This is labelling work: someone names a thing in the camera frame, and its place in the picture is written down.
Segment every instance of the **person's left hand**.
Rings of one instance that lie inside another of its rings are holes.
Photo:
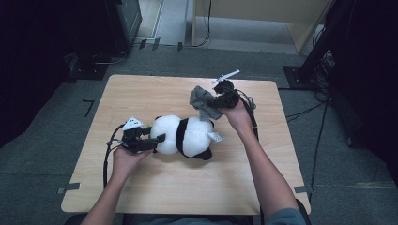
[[[111,178],[117,177],[126,181],[137,170],[140,162],[152,152],[153,150],[147,150],[134,155],[123,147],[118,147],[114,150],[114,166]]]

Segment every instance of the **human hand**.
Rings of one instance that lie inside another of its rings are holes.
[[[149,156],[153,150],[143,151],[138,154],[118,147],[114,150],[114,166],[112,169],[112,178],[119,178],[122,181],[126,181],[132,173],[134,173],[140,162],[147,156]]]
[[[252,120],[241,100],[234,109],[219,108],[218,110],[228,118],[229,123],[237,133],[253,130]]]

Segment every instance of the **human arm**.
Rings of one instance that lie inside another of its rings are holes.
[[[242,101],[234,109],[219,109],[219,111],[228,117],[229,123],[243,142],[257,198],[265,217],[269,218],[285,208],[299,209],[290,186],[256,139],[251,118]]]
[[[127,179],[137,170],[141,160],[151,153],[152,151],[144,151],[133,155],[122,147],[114,151],[111,178],[82,224],[112,224],[117,202]]]

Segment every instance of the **white plush body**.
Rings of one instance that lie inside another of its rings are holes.
[[[164,142],[160,142],[156,150],[160,153],[171,155],[178,152],[176,146],[176,133],[181,119],[175,115],[165,115],[155,120],[150,137],[157,137],[166,134]],[[187,127],[182,141],[183,155],[193,158],[198,154],[210,151],[211,139],[208,133],[213,130],[213,125],[209,120],[201,120],[199,116],[188,118]]]

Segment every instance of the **panda plush toy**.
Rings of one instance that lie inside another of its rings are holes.
[[[162,154],[179,151],[186,158],[209,160],[212,157],[210,142],[223,139],[221,134],[213,132],[213,128],[213,122],[199,116],[181,120],[176,115],[164,115],[154,121],[150,137],[166,134],[164,142],[158,143],[156,148]]]

